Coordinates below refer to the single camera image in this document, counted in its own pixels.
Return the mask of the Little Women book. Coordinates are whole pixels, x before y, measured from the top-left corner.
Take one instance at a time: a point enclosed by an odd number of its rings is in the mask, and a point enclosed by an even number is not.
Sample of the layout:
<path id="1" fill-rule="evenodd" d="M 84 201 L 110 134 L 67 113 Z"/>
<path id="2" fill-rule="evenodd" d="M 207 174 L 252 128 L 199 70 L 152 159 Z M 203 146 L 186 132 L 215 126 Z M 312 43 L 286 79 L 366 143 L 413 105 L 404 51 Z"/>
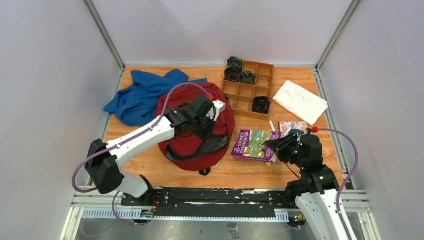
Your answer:
<path id="1" fill-rule="evenodd" d="M 307 132 L 308 124 L 306 121 L 280 121 L 279 130 L 284 137 L 289 134 L 303 135 Z"/>

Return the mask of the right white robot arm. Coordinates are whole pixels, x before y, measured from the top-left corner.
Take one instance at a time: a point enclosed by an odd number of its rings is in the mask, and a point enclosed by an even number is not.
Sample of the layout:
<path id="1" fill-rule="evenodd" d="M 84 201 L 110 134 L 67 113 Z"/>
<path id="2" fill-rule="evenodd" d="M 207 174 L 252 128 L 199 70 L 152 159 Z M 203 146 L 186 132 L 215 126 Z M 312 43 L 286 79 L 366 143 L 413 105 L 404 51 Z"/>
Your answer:
<path id="1" fill-rule="evenodd" d="M 355 240 L 357 237 L 341 201 L 335 173 L 324 164 L 323 146 L 318 136 L 295 133 L 269 140 L 265 145 L 277 158 L 300 170 L 300 179 L 285 188 L 286 204 L 298 209 L 318 240 Z"/>

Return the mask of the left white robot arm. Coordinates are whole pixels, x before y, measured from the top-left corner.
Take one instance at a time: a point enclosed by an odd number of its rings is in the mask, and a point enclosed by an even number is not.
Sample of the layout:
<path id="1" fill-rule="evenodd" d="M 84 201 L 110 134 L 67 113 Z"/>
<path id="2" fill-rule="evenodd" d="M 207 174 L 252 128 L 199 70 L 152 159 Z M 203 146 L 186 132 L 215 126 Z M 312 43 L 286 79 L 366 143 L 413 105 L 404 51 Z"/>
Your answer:
<path id="1" fill-rule="evenodd" d="M 165 109 L 152 122 L 123 137 L 108 142 L 94 141 L 85 170 L 100 194 L 119 191 L 131 195 L 140 206 L 149 206 L 153 193 L 147 181 L 122 167 L 152 146 L 184 133 L 208 139 L 225 108 L 221 100 L 198 95 L 191 103 Z"/>

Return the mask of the red backpack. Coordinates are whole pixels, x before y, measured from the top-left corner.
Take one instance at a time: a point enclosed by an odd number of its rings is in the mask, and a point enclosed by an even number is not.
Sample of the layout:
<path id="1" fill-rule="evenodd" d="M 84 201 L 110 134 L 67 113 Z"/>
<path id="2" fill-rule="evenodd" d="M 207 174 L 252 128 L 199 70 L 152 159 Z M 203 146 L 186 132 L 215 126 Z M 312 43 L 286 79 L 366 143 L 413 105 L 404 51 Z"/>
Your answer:
<path id="1" fill-rule="evenodd" d="M 210 82 L 201 82 L 199 85 L 215 100 L 225 103 L 225 109 L 219 114 L 211 137 L 203 140 L 192 132 L 187 132 L 160 142 L 158 147 L 162 154 L 180 169 L 199 172 L 200 175 L 206 176 L 211 167 L 225 156 L 236 122 L 233 110 L 221 89 Z"/>

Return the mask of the purple treehouse book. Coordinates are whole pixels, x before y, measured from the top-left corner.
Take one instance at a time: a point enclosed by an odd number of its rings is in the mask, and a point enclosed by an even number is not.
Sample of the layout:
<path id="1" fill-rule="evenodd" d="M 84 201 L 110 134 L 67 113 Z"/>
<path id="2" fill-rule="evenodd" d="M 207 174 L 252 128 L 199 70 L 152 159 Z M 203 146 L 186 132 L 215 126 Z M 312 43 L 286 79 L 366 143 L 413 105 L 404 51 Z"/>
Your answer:
<path id="1" fill-rule="evenodd" d="M 273 164 L 277 155 L 265 142 L 280 139 L 282 136 L 279 131 L 241 129 L 230 155 L 234 159 Z"/>

